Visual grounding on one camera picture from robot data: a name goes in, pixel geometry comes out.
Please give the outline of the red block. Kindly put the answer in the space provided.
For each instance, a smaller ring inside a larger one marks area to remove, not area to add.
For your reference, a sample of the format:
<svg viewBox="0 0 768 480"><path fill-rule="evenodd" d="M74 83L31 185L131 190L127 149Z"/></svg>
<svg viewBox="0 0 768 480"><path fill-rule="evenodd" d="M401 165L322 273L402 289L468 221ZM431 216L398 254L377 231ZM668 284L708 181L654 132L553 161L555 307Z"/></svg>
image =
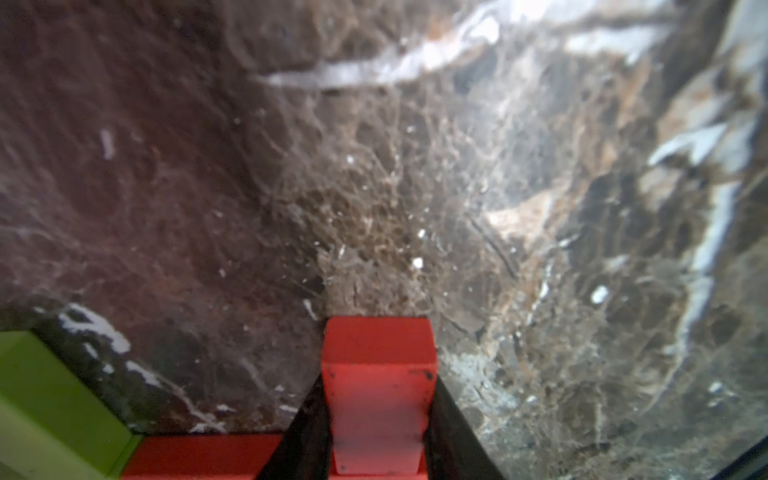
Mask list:
<svg viewBox="0 0 768 480"><path fill-rule="evenodd" d="M330 478L426 478L424 434L438 374L430 321L333 317L321 368Z"/></svg>
<svg viewBox="0 0 768 480"><path fill-rule="evenodd" d="M121 473L129 480L254 479L282 440L280 434L147 437Z"/></svg>

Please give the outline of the red block front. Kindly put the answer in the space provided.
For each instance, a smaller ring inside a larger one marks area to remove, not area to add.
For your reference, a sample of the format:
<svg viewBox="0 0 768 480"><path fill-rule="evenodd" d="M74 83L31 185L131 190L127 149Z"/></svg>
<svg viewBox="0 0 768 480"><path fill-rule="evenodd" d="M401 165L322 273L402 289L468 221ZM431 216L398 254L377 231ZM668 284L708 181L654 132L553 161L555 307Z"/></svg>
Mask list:
<svg viewBox="0 0 768 480"><path fill-rule="evenodd" d="M121 473L129 480L254 479L282 440L280 434L147 437Z"/></svg>

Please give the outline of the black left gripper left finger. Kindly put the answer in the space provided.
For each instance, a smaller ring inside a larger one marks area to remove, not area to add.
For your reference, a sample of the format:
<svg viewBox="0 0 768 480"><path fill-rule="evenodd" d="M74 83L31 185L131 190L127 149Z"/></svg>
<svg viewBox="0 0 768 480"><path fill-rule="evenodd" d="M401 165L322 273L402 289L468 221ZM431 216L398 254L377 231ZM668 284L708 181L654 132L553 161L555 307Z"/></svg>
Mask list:
<svg viewBox="0 0 768 480"><path fill-rule="evenodd" d="M330 413L322 376L302 402L256 480L327 480L331 466Z"/></svg>

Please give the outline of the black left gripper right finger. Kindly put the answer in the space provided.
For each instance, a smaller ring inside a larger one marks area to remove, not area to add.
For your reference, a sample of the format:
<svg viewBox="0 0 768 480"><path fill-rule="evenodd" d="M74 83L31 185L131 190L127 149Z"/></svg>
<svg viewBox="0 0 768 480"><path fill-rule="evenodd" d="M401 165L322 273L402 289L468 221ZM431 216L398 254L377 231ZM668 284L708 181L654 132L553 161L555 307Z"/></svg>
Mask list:
<svg viewBox="0 0 768 480"><path fill-rule="evenodd" d="M424 435L430 480L504 480L440 377Z"/></svg>

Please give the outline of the green block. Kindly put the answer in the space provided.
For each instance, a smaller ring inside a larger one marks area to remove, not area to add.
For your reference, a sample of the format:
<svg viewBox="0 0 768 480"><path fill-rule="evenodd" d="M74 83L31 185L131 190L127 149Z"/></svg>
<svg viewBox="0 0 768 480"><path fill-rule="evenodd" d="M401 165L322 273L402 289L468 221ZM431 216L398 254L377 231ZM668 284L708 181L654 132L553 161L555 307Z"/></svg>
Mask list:
<svg viewBox="0 0 768 480"><path fill-rule="evenodd" d="M34 334L1 334L3 479L118 479L141 440Z"/></svg>

